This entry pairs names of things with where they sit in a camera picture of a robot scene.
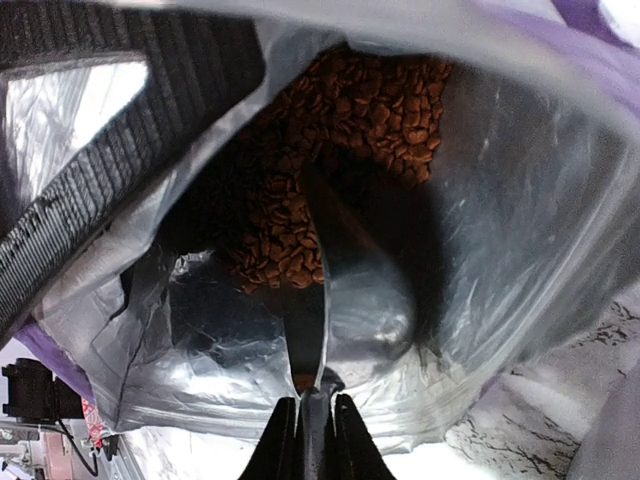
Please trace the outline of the purple puppy food bag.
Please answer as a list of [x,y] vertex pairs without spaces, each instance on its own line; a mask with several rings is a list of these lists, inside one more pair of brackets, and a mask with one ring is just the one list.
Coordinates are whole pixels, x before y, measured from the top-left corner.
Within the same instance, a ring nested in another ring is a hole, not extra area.
[[449,436],[508,367],[639,278],[639,56],[494,1],[5,1],[1,336],[108,433],[248,441],[316,380],[323,282],[245,292],[187,196],[322,53],[448,60],[399,251],[417,326],[380,453]]

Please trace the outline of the silver metal scoop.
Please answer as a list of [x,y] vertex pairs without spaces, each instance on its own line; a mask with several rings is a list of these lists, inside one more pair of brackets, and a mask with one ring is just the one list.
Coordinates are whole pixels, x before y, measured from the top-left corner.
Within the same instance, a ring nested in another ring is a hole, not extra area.
[[292,476],[326,479],[337,395],[353,399],[375,443],[376,429],[366,420],[386,417],[391,402],[384,390],[411,349],[416,294],[399,242],[416,203],[388,174],[361,206],[314,165],[303,167],[300,180],[322,257],[323,292],[312,309],[321,314],[323,330],[315,384],[299,401]]

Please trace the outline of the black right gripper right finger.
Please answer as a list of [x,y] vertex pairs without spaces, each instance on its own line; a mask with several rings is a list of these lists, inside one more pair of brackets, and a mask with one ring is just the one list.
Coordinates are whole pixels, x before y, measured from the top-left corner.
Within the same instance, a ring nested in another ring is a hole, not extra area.
[[326,479],[395,480],[353,399],[338,394],[329,417]]

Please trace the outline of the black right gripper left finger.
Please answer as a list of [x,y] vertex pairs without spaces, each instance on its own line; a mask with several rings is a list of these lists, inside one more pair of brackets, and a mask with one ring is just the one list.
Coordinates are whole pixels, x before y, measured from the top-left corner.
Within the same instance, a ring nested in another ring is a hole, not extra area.
[[278,400],[240,480],[291,479],[296,428],[296,402]]

